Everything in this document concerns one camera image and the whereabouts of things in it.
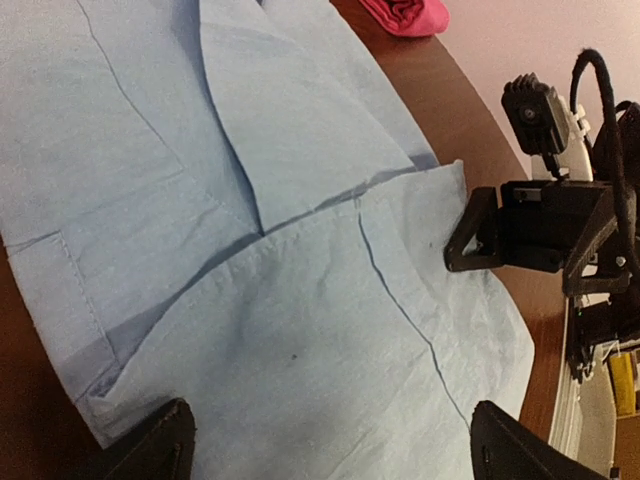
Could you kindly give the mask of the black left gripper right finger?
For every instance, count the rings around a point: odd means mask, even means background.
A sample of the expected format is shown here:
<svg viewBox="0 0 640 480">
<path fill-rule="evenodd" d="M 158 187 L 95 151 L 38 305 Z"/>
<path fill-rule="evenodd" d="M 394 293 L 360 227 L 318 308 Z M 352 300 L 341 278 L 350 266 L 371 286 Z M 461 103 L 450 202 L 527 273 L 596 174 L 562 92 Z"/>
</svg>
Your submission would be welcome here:
<svg viewBox="0 0 640 480">
<path fill-rule="evenodd" d="M 552 448 L 488 400 L 475 407 L 470 438 L 476 480 L 598 480 L 602 477 Z"/>
</svg>

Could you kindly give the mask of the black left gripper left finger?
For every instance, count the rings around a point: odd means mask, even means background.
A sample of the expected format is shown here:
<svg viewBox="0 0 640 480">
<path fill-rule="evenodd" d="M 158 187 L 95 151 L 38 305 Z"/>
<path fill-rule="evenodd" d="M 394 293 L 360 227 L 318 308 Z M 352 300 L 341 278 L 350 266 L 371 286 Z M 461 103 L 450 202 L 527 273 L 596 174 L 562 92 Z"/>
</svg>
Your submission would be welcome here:
<svg viewBox="0 0 640 480">
<path fill-rule="evenodd" d="M 195 419 L 184 399 L 160 406 L 113 444 L 103 479 L 190 479 Z"/>
</svg>

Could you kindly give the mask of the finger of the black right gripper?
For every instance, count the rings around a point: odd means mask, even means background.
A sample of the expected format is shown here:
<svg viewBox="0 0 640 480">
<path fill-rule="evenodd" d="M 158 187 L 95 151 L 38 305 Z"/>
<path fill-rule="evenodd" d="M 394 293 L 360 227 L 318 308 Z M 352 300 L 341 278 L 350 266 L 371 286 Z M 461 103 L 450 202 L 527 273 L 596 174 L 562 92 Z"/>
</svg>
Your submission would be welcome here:
<svg viewBox="0 0 640 480">
<path fill-rule="evenodd" d="M 584 228 L 569 254 L 563 270 L 562 289 L 565 295 L 622 293 L 630 284 L 630 273 L 583 276 L 585 267 L 600 248 L 615 233 L 619 234 L 625 265 L 630 266 L 630 198 L 614 187 L 603 187 Z"/>
<path fill-rule="evenodd" d="M 498 202 L 494 187 L 479 187 L 472 191 L 443 255 L 450 272 L 500 266 Z"/>
</svg>

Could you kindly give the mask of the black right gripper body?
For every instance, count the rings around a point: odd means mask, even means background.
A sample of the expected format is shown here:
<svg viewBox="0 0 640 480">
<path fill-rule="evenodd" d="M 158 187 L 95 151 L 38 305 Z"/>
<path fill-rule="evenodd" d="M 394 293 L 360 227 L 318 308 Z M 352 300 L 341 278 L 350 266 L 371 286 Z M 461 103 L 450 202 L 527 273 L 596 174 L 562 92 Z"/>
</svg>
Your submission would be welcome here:
<svg viewBox="0 0 640 480">
<path fill-rule="evenodd" d="M 496 189 L 500 265 L 563 271 L 603 182 L 510 181 Z"/>
</svg>

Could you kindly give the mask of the pink trousers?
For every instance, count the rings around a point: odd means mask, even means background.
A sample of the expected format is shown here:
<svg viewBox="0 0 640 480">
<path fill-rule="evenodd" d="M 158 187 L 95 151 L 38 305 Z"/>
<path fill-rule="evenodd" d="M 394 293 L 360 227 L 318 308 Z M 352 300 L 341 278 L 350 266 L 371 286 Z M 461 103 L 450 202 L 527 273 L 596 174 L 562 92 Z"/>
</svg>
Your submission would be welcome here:
<svg viewBox="0 0 640 480">
<path fill-rule="evenodd" d="M 359 3 L 389 34 L 423 38 L 441 34 L 450 24 L 450 13 L 440 0 L 360 0 Z"/>
</svg>

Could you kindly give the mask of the light blue shirt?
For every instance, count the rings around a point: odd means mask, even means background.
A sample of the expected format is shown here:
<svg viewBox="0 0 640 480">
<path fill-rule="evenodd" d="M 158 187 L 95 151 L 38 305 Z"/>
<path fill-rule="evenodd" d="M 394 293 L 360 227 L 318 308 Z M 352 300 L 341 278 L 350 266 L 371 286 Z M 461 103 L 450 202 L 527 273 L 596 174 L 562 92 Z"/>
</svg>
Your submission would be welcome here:
<svg viewBox="0 0 640 480">
<path fill-rule="evenodd" d="M 469 479 L 534 357 L 466 202 L 326 1 L 5 1 L 1 235 L 102 446 L 166 401 L 197 479 Z"/>
</svg>

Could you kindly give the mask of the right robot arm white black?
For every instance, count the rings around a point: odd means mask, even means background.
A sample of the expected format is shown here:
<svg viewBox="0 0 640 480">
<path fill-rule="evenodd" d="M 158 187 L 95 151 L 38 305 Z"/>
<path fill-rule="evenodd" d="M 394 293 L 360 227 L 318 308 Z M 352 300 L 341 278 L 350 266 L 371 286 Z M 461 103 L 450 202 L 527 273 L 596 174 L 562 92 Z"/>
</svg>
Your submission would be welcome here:
<svg viewBox="0 0 640 480">
<path fill-rule="evenodd" d="M 589 145 L 574 105 L 554 90 L 510 93 L 502 106 L 521 149 L 542 159 L 546 177 L 478 187 L 451 235 L 444 262 L 451 272 L 514 266 L 561 273 L 569 316 L 572 376 L 590 372 L 597 345 L 639 330 L 636 197 L 610 173 L 593 171 L 607 154 L 607 132 Z"/>
</svg>

